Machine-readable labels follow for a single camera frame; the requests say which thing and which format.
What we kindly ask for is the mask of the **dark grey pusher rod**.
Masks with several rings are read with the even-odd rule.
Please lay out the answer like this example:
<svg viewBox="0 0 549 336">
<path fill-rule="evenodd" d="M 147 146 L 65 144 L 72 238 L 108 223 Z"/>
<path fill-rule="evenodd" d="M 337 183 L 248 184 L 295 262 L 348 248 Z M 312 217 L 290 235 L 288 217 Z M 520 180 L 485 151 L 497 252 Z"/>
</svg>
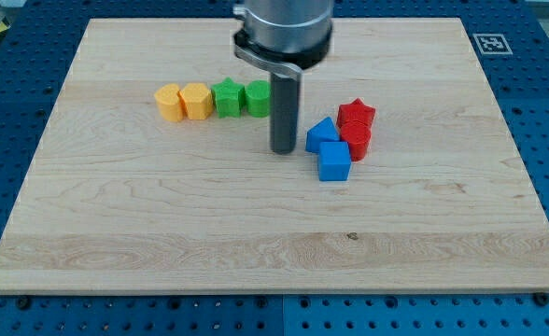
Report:
<svg viewBox="0 0 549 336">
<path fill-rule="evenodd" d="M 299 116 L 299 82 L 270 74 L 270 149 L 289 154 L 296 146 Z"/>
</svg>

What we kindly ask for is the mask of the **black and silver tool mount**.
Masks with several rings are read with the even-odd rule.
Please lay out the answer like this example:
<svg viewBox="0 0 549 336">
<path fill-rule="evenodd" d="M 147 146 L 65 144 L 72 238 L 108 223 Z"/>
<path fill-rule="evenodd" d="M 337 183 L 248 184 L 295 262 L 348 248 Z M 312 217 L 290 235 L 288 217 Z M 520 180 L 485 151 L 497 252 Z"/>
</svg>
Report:
<svg viewBox="0 0 549 336">
<path fill-rule="evenodd" d="M 299 81 L 303 70 L 314 67 L 326 58 L 330 50 L 332 32 L 333 28 L 330 26 L 323 39 L 313 47 L 286 53 L 260 46 L 251 40 L 246 29 L 242 28 L 232 36 L 233 54 L 260 70 Z"/>
</svg>

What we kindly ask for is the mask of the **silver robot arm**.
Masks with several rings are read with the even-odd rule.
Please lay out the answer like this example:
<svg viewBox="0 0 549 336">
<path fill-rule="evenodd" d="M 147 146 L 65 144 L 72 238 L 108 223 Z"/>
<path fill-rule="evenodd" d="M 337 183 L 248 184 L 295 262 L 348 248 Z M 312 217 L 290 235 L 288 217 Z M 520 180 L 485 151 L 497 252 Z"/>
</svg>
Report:
<svg viewBox="0 0 549 336">
<path fill-rule="evenodd" d="M 244 0 L 232 8 L 242 22 L 233 35 L 234 55 L 270 74 L 270 148 L 296 147 L 303 71 L 329 52 L 331 0 Z"/>
</svg>

